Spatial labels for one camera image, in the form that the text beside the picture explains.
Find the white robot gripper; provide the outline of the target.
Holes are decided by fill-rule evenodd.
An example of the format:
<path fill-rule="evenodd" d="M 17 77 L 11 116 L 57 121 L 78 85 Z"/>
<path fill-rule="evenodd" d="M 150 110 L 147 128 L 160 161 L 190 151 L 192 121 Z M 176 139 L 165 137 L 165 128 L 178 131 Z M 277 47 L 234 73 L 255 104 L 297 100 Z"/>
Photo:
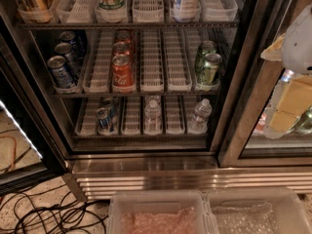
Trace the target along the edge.
<path fill-rule="evenodd" d="M 260 57 L 269 61 L 282 61 L 282 65 L 301 75 L 289 83 L 279 82 L 274 89 L 273 116 L 269 127 L 285 133 L 312 105 L 312 4 L 306 6 L 285 34 L 280 35 Z"/>

